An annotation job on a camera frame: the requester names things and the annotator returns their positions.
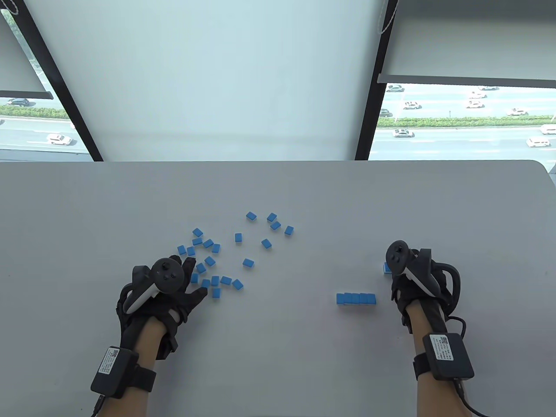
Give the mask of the person's left hand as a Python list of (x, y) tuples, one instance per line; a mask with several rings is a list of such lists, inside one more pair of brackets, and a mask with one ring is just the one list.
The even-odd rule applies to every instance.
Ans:
[(122, 348), (136, 350), (147, 321), (155, 318), (165, 328), (156, 359), (165, 360), (177, 350), (178, 327), (187, 322), (189, 314), (208, 294), (203, 287), (186, 291), (195, 266), (194, 258), (181, 260), (178, 255), (171, 255), (158, 259), (151, 267), (133, 267), (131, 283), (122, 288), (116, 305)]

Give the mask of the person's right hand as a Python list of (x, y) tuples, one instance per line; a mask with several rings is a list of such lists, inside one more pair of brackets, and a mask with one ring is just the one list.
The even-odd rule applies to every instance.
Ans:
[(432, 259), (432, 250), (409, 248), (403, 240), (393, 242), (385, 260), (392, 274), (391, 299), (402, 314), (402, 324), (413, 332), (407, 307), (417, 302), (433, 332), (447, 332), (446, 320), (457, 307), (461, 279), (458, 270)]

